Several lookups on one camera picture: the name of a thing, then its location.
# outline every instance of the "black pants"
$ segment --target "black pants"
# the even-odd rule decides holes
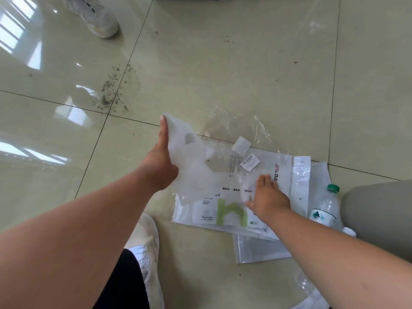
[[[123,249],[93,309],[150,309],[146,287],[136,257]]]

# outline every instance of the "foot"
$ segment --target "foot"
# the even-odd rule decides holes
[[[108,38],[119,30],[116,17],[99,0],[64,0],[64,2],[70,11],[85,21],[96,36]]]
[[[139,261],[151,309],[164,309],[163,294],[157,276],[159,260],[159,232],[155,221],[143,213],[125,248]]]

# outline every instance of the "hand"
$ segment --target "hand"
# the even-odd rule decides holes
[[[170,161],[168,144],[169,130],[166,118],[162,115],[160,116],[159,141],[139,166],[141,170],[147,171],[146,175],[156,191],[167,188],[179,173],[178,167],[172,165]]]
[[[266,224],[278,212],[291,209],[289,198],[279,190],[278,182],[272,181],[270,175],[262,175],[256,180],[255,199],[245,205]]]

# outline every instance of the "tile floor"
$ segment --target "tile floor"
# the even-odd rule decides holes
[[[199,130],[254,110],[293,154],[354,186],[412,178],[412,0],[101,0],[113,39],[59,0],[0,0],[0,229],[135,168],[168,111]],[[227,233],[147,207],[169,308],[290,308],[292,259],[236,265]]]

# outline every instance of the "right arm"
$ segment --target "right arm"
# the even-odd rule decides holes
[[[304,218],[260,176],[246,205],[279,237],[334,309],[411,308],[412,264],[374,245]]]

